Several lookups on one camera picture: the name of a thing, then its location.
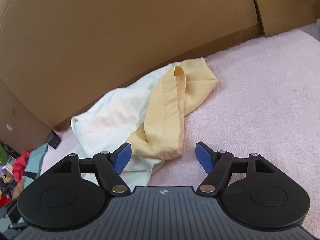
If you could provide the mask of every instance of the silver screw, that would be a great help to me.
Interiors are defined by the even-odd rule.
[[[209,184],[205,184],[205,185],[200,186],[199,189],[204,193],[212,193],[216,190],[216,187],[209,185]]]
[[[114,193],[124,193],[128,190],[128,188],[125,185],[116,185],[112,187],[112,191]]]

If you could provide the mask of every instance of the teal cloth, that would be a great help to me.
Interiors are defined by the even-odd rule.
[[[33,150],[30,153],[28,164],[27,164],[26,168],[24,169],[24,171],[36,173],[37,178],[38,178],[40,176],[40,172],[41,172],[42,161],[43,161],[44,155],[47,152],[47,150],[48,150],[47,143],[45,143],[45,144],[41,145],[40,147],[38,147],[37,149]],[[29,186],[34,181],[33,179],[31,179],[27,176],[24,176],[24,178],[25,178],[24,188]]]

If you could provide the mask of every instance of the gray ribbed plate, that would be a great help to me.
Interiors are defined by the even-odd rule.
[[[301,227],[261,232],[231,220],[214,198],[191,187],[136,187],[133,194],[110,201],[105,212],[80,229],[46,232],[28,227],[20,240],[216,239],[314,240]]]

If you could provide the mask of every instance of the cardboard flap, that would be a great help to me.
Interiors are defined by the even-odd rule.
[[[255,0],[266,37],[315,23],[320,0]]]
[[[253,0],[12,0],[0,77],[53,128],[150,68],[256,25]]]

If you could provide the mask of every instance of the white cloth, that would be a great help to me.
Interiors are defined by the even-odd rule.
[[[118,88],[106,93],[87,112],[74,116],[71,127],[79,145],[71,152],[81,157],[92,158],[101,151],[114,152],[144,122],[151,91],[158,81],[178,63],[157,69],[127,88]],[[133,156],[121,174],[131,190],[146,186],[153,166],[161,161]],[[94,174],[83,178],[97,184]]]

